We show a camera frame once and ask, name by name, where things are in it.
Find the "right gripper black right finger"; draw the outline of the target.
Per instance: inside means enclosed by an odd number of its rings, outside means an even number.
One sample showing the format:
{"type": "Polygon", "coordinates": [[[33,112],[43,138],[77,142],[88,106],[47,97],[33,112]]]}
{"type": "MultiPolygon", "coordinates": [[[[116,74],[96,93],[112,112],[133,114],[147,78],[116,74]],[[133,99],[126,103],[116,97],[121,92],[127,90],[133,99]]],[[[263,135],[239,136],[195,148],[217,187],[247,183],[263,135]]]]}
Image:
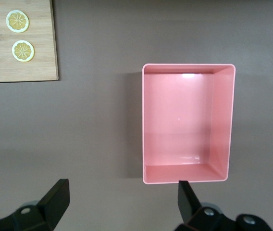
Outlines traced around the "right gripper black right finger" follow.
{"type": "Polygon", "coordinates": [[[270,231],[260,217],[240,214],[231,220],[211,206],[203,206],[188,181],[178,183],[178,208],[183,219],[179,231],[270,231]]]}

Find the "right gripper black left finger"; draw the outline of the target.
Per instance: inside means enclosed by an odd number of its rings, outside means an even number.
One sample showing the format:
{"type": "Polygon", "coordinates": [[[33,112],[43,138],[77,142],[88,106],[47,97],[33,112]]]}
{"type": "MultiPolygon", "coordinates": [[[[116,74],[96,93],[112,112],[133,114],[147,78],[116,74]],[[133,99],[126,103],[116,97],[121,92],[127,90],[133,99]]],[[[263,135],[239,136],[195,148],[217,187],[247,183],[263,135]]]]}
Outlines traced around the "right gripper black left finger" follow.
{"type": "Polygon", "coordinates": [[[53,231],[69,204],[69,180],[60,179],[36,204],[22,206],[0,219],[0,231],[53,231]]]}

